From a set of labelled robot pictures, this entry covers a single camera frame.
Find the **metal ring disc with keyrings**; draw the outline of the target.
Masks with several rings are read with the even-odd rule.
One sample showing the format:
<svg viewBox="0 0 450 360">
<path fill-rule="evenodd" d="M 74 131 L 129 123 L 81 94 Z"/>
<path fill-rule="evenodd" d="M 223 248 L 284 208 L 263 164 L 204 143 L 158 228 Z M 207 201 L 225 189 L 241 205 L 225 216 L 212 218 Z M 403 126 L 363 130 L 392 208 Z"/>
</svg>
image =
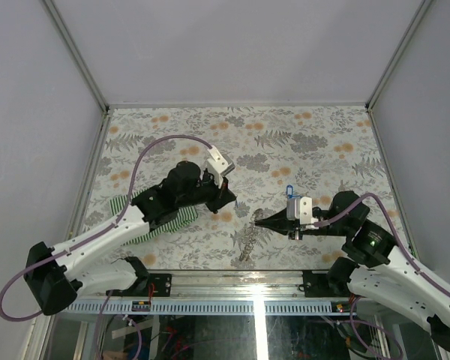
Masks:
<svg viewBox="0 0 450 360">
<path fill-rule="evenodd" d="M 260 229 L 256 226 L 256 221 L 263 218 L 263 209 L 256 209 L 250 217 L 250 223 L 244 228 L 244 236 L 242 237 L 241 253 L 238 257 L 240 262 L 247 262 L 251 258 L 251 252 L 257 242 Z"/>
</svg>

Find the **blue key tag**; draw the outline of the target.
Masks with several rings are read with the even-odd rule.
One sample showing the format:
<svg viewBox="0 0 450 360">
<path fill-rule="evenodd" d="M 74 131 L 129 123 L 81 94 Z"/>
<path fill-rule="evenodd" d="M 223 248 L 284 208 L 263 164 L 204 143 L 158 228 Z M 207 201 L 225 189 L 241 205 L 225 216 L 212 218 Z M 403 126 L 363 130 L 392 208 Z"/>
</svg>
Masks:
<svg viewBox="0 0 450 360">
<path fill-rule="evenodd" d="M 290 184 L 286 186 L 286 195 L 287 195 L 289 198 L 292 198 L 292 197 L 293 197 L 293 186 L 290 185 Z"/>
</svg>

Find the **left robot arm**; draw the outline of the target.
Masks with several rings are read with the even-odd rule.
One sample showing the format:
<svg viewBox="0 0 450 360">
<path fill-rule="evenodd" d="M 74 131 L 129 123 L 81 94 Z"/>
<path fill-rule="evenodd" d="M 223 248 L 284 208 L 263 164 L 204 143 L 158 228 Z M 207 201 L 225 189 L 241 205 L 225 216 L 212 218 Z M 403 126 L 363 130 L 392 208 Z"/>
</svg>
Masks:
<svg viewBox="0 0 450 360">
<path fill-rule="evenodd" d="M 94 267 L 103 255 L 175 220 L 181 209 L 205 205 L 217 213 L 236 200 L 228 188 L 231 160 L 208 159 L 205 169 L 181 161 L 160 184 L 139 193 L 114 218 L 53 247 L 39 242 L 28 252 L 32 270 L 24 280 L 42 314 L 57 314 L 78 297 L 93 293 L 141 296 L 149 287 L 149 273 L 135 256 Z"/>
</svg>

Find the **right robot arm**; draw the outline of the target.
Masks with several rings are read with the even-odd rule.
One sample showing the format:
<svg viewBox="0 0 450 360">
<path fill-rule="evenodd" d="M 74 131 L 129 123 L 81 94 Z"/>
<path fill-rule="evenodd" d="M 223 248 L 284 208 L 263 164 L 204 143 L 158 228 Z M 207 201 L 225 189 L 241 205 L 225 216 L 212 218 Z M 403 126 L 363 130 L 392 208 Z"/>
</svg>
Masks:
<svg viewBox="0 0 450 360">
<path fill-rule="evenodd" d="M 368 197 L 381 204 L 375 194 L 359 196 L 351 190 L 335 194 L 326 210 L 314 207 L 308 197 L 290 197 L 286 208 L 255 225 L 295 240 L 344 238 L 345 254 L 326 275 L 328 290 L 374 300 L 414 322 L 450 353 L 450 283 L 405 248 L 392 221 L 384 229 L 368 220 L 370 209 L 363 202 Z"/>
</svg>

